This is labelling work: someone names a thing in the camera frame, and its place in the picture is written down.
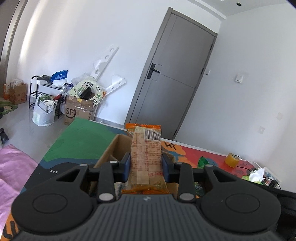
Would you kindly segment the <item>white short plastic bracket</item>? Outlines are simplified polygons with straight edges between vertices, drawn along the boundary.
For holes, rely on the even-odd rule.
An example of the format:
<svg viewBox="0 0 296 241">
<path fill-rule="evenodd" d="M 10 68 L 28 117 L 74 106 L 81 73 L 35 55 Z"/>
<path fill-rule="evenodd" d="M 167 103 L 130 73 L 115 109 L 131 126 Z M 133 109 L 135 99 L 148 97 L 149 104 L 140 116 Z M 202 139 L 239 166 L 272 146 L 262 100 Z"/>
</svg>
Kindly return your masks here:
<svg viewBox="0 0 296 241">
<path fill-rule="evenodd" d="M 105 89 L 106 95 L 111 94 L 112 92 L 117 90 L 119 87 L 123 86 L 124 84 L 126 84 L 126 80 L 123 77 L 119 75 L 113 75 L 111 77 L 111 85 L 109 85 Z"/>
</svg>

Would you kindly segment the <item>yellow tape roll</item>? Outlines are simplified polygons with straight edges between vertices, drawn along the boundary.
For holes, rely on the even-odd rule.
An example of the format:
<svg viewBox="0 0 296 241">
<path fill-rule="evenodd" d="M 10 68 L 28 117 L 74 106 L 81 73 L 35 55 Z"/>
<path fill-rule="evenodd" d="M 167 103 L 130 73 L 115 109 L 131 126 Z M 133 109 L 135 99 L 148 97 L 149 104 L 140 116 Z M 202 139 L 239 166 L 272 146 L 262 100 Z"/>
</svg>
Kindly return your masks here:
<svg viewBox="0 0 296 241">
<path fill-rule="evenodd" d="M 225 163 L 231 167 L 235 168 L 239 164 L 240 159 L 233 153 L 229 153 L 225 159 Z"/>
</svg>

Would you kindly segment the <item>green tissue box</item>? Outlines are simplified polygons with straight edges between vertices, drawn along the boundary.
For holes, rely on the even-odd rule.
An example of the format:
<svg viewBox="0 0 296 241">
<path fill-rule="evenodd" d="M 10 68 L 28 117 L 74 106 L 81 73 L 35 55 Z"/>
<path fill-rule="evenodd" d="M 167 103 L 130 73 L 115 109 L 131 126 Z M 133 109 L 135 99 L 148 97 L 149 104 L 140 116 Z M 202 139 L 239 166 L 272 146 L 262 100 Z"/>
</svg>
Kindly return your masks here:
<svg viewBox="0 0 296 241">
<path fill-rule="evenodd" d="M 250 175 L 242 176 L 241 179 L 262 185 L 262 181 L 264 180 L 264 170 L 264 168 L 259 168 L 255 171 L 251 171 Z"/>
</svg>

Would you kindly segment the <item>white plastic bag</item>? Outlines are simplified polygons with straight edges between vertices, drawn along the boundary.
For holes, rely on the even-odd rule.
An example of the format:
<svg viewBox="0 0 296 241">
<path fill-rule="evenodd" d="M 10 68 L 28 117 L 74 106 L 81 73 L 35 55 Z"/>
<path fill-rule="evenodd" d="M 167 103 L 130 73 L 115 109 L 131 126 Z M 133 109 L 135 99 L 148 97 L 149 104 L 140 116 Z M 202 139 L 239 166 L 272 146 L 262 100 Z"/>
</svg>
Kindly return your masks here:
<svg viewBox="0 0 296 241">
<path fill-rule="evenodd" d="M 34 105 L 33 123 L 37 126 L 52 125 L 55 119 L 56 107 L 57 100 L 54 100 L 51 95 L 45 93 L 39 94 Z"/>
</svg>

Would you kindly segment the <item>orange cracker snack pack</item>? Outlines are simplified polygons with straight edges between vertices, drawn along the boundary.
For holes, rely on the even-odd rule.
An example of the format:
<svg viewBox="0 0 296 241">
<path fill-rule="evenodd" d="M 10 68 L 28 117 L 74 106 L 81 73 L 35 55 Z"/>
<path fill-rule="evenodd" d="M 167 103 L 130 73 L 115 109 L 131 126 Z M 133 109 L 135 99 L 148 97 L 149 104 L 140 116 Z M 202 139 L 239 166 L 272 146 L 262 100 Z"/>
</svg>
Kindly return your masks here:
<svg viewBox="0 0 296 241">
<path fill-rule="evenodd" d="M 130 171 L 123 194 L 169 194 L 162 168 L 161 126 L 127 123 L 132 137 Z"/>
</svg>

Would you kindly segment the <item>panda print toilet seat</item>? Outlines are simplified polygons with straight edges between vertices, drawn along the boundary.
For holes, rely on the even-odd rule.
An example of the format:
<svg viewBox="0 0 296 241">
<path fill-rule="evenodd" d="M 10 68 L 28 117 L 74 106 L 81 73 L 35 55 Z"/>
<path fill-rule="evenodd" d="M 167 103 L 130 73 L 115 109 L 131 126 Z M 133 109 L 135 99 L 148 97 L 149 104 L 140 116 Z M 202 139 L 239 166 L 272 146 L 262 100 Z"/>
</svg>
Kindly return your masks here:
<svg viewBox="0 0 296 241">
<path fill-rule="evenodd" d="M 96 106 L 102 101 L 104 91 L 96 81 L 85 79 L 71 88 L 68 94 L 71 97 L 92 101 L 93 106 Z"/>
</svg>

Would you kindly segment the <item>pink cloth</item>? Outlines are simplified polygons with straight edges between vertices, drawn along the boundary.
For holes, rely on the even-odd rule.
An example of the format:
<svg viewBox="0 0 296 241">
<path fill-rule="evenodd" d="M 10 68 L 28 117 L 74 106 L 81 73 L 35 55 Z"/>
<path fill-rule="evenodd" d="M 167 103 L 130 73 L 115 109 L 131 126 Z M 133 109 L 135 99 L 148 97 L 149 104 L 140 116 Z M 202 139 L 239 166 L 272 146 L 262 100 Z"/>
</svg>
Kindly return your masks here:
<svg viewBox="0 0 296 241">
<path fill-rule="evenodd" d="M 14 199 L 37 167 L 37 162 L 13 145 L 1 149 L 1 231 L 11 211 Z"/>
</svg>

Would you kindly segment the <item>white light switch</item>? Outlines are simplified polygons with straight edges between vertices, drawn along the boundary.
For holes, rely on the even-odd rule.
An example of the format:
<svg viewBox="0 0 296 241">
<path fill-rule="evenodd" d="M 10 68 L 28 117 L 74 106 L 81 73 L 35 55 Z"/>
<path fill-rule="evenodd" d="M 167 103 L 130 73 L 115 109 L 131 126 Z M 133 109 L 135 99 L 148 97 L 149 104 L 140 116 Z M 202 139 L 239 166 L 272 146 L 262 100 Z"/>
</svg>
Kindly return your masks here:
<svg viewBox="0 0 296 241">
<path fill-rule="evenodd" d="M 243 77 L 244 77 L 243 74 L 237 74 L 236 77 L 235 77 L 235 82 L 242 83 L 243 82 Z"/>
</svg>

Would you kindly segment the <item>white power strip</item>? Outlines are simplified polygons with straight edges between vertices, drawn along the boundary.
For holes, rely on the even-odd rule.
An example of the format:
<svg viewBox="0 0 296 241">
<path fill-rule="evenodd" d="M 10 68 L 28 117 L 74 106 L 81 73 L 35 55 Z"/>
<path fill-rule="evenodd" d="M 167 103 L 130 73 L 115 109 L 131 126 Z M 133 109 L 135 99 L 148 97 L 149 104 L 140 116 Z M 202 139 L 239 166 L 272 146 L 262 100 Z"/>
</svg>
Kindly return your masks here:
<svg viewBox="0 0 296 241">
<path fill-rule="evenodd" d="M 278 180 L 267 169 L 264 170 L 264 180 L 266 186 L 277 187 Z"/>
</svg>

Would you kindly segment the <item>brown cardboard box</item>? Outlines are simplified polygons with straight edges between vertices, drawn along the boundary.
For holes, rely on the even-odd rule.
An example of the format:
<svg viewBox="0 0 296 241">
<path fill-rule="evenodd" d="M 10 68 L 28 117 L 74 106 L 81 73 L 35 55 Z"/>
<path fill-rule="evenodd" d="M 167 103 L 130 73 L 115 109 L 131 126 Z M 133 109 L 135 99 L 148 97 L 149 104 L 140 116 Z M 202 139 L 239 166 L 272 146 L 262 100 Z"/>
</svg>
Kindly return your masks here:
<svg viewBox="0 0 296 241">
<path fill-rule="evenodd" d="M 108 161 L 121 161 L 126 153 L 130 153 L 132 139 L 129 136 L 123 134 L 117 134 L 114 139 L 111 141 L 109 146 L 106 148 L 102 156 L 99 158 L 97 163 L 94 165 L 94 168 L 100 167 L 103 163 Z M 162 151 L 162 154 L 167 154 L 172 162 L 176 162 L 176 158 L 166 152 Z M 173 194 L 175 199 L 177 198 L 177 183 L 169 183 L 168 190 L 169 193 Z"/>
</svg>

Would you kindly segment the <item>black shoe rack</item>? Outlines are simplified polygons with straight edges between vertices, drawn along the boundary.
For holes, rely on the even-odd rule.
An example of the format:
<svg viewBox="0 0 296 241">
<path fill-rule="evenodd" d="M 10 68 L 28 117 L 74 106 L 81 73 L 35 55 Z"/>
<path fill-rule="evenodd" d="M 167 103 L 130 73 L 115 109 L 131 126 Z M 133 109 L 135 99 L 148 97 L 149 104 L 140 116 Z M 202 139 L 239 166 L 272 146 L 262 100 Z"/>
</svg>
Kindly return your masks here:
<svg viewBox="0 0 296 241">
<path fill-rule="evenodd" d="M 49 75 L 34 75 L 30 81 L 29 108 L 38 105 L 43 111 L 48 112 L 50 105 L 54 101 L 57 101 L 55 116 L 60 118 L 62 116 L 61 108 L 64 102 L 62 92 L 67 83 L 66 78 L 61 79 L 61 77 L 63 77 L 61 74 L 56 74 L 54 77 Z"/>
</svg>

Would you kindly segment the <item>small green snack pack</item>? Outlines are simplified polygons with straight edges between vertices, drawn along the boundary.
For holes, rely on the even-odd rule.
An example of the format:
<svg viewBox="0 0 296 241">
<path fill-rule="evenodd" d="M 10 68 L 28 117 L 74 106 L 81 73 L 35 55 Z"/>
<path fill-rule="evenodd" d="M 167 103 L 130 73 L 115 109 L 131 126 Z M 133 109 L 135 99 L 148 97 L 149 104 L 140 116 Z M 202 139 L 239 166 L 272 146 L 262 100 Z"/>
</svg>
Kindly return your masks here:
<svg viewBox="0 0 296 241">
<path fill-rule="evenodd" d="M 206 165 L 213 165 L 215 166 L 215 162 L 210 159 L 210 158 L 205 158 L 203 156 L 200 157 L 198 163 L 197 163 L 197 168 L 204 168 Z"/>
</svg>

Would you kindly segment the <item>white tall plastic bracket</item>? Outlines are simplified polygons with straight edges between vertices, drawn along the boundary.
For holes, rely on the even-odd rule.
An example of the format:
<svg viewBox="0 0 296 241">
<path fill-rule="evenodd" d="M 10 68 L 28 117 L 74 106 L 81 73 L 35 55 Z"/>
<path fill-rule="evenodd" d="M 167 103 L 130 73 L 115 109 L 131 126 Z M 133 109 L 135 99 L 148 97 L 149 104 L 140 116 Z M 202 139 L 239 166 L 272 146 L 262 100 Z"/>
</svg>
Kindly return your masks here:
<svg viewBox="0 0 296 241">
<path fill-rule="evenodd" d="M 102 73 L 104 72 L 105 68 L 115 56 L 119 49 L 119 45 L 110 45 L 107 50 L 104 51 L 101 58 L 96 60 L 93 64 L 94 69 L 90 74 L 91 77 L 94 78 L 95 81 L 98 81 Z"/>
</svg>

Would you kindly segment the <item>blue white bag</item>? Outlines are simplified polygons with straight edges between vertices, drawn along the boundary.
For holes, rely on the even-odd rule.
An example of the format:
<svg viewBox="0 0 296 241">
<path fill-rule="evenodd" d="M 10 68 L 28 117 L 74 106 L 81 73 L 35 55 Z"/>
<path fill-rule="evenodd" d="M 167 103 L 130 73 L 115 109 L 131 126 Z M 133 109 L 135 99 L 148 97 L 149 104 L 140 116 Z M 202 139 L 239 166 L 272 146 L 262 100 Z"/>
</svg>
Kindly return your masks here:
<svg viewBox="0 0 296 241">
<path fill-rule="evenodd" d="M 67 75 L 68 75 L 68 70 L 58 71 L 51 76 L 51 82 L 56 80 L 64 80 L 67 78 Z"/>
</svg>

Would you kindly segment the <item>grey door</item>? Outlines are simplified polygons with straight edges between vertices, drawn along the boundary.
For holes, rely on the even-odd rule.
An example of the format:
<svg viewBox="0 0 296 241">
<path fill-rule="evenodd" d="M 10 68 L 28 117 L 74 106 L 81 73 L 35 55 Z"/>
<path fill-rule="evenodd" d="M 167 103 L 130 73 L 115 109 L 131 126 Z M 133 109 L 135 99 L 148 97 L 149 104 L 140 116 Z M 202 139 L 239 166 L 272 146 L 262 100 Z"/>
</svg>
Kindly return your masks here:
<svg viewBox="0 0 296 241">
<path fill-rule="evenodd" d="M 189 110 L 208 64 L 217 34 L 169 8 L 134 93 L 126 123 L 160 125 L 173 140 Z M 151 64 L 156 70 L 151 79 Z"/>
</svg>

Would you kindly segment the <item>orange printed cardboard box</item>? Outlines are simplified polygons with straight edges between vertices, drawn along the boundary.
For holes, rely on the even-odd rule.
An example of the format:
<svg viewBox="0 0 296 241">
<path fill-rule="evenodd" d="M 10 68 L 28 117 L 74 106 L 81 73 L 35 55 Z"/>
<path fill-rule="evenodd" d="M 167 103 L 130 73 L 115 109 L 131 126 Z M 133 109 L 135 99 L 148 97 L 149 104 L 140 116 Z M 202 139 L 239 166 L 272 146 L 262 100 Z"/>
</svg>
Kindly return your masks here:
<svg viewBox="0 0 296 241">
<path fill-rule="evenodd" d="M 18 105 L 26 102 L 27 92 L 27 85 L 22 80 L 14 79 L 10 83 L 4 84 L 3 98 Z"/>
</svg>

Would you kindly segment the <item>SF cardboard box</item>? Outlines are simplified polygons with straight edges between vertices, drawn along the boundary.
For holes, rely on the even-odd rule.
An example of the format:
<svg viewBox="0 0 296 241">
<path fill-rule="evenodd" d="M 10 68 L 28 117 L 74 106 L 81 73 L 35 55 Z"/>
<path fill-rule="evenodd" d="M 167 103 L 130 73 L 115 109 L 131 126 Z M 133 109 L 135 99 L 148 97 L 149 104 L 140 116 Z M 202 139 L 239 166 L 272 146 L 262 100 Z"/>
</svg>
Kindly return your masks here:
<svg viewBox="0 0 296 241">
<path fill-rule="evenodd" d="M 65 104 L 64 124 L 70 125 L 75 118 L 82 118 L 93 121 L 97 111 L 97 105 L 93 105 L 92 100 L 84 100 L 67 96 Z"/>
</svg>

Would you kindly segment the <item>green floor mat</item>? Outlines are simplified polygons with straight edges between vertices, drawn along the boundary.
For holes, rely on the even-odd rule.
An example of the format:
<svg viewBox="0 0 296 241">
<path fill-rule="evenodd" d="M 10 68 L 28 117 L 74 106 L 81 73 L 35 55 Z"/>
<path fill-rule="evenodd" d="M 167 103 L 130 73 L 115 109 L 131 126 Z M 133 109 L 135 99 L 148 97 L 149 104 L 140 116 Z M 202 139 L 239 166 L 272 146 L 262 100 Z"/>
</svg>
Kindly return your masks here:
<svg viewBox="0 0 296 241">
<path fill-rule="evenodd" d="M 4 115 L 15 111 L 18 108 L 18 105 L 13 104 L 8 100 L 1 100 L 0 102 L 0 118 L 3 118 Z"/>
</svg>

